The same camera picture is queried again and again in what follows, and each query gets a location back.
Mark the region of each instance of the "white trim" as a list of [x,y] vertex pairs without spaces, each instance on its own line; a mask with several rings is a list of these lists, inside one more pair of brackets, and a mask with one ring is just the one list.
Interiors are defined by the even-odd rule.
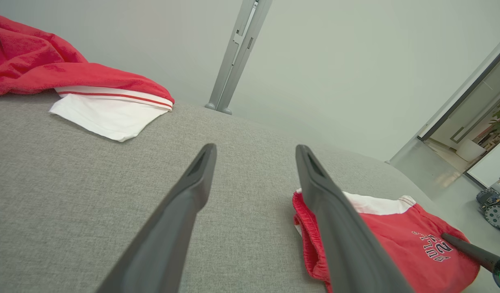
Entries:
[[298,225],[295,225],[295,229],[297,230],[297,232],[300,234],[300,236],[302,236],[302,230],[300,228],[300,224]]
[[[297,193],[302,193],[302,188],[297,189]],[[356,195],[342,192],[352,204],[353,208],[360,214],[370,215],[392,215],[403,214],[416,202],[410,196],[404,195],[397,200],[380,199],[366,195]]]
[[64,96],[53,104],[49,113],[120,142],[138,136],[151,121],[168,112],[166,108],[135,103],[133,99],[92,98],[72,93]]
[[[167,100],[166,98],[161,98],[160,96],[156,96],[156,95],[149,94],[149,93],[138,92],[138,91],[113,89],[112,87],[89,87],[86,85],[75,85],[72,87],[55,87],[55,90],[56,90],[56,92],[80,92],[80,93],[90,93],[90,94],[96,93],[97,95],[85,95],[85,96],[88,98],[101,98],[101,99],[108,99],[108,100],[123,100],[123,101],[129,101],[129,102],[137,102],[140,104],[151,105],[151,106],[155,106],[158,108],[167,109],[170,111],[172,110],[172,106],[174,105],[170,100]],[[135,96],[138,98],[145,98],[147,100],[152,100],[152,101],[156,101],[159,103],[170,105],[170,107],[166,106],[166,105],[152,103],[149,101],[128,98],[125,96],[99,95],[101,93],[130,95],[130,96]],[[67,94],[60,94],[60,97],[64,98],[66,95]]]

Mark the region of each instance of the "sofa cushion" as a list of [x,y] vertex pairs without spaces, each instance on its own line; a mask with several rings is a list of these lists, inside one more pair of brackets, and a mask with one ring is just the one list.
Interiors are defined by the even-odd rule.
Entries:
[[201,147],[218,146],[182,292],[324,292],[304,268],[295,146],[341,189],[437,208],[386,163],[177,103],[119,143],[48,113],[53,91],[0,97],[0,291],[94,291]]

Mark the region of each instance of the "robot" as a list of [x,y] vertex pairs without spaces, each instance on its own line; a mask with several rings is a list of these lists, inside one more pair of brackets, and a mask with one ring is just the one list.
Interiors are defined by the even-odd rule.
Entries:
[[500,178],[489,188],[476,195],[479,211],[492,226],[500,229]]

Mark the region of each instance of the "red towel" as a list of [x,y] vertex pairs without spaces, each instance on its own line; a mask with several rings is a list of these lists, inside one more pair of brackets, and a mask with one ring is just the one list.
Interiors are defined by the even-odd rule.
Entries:
[[[34,94],[45,89],[74,85],[137,91],[174,103],[168,91],[152,80],[89,63],[60,37],[0,16],[0,95]],[[99,91],[92,94],[110,95]],[[132,95],[123,97],[147,100],[146,97]],[[149,102],[161,104],[160,101]]]
[[[439,237],[446,232],[468,241],[465,235],[425,212],[412,198],[404,196],[394,201],[344,194],[417,293],[461,292],[476,278],[479,265]],[[300,226],[302,234],[306,269],[310,276],[324,281],[331,293],[328,263],[315,215],[300,191],[293,195],[293,206],[297,212],[294,224]]]

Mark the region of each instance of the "doorway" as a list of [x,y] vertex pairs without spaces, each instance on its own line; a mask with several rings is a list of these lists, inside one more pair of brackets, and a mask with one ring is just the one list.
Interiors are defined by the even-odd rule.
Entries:
[[419,139],[462,173],[500,143],[500,55]]

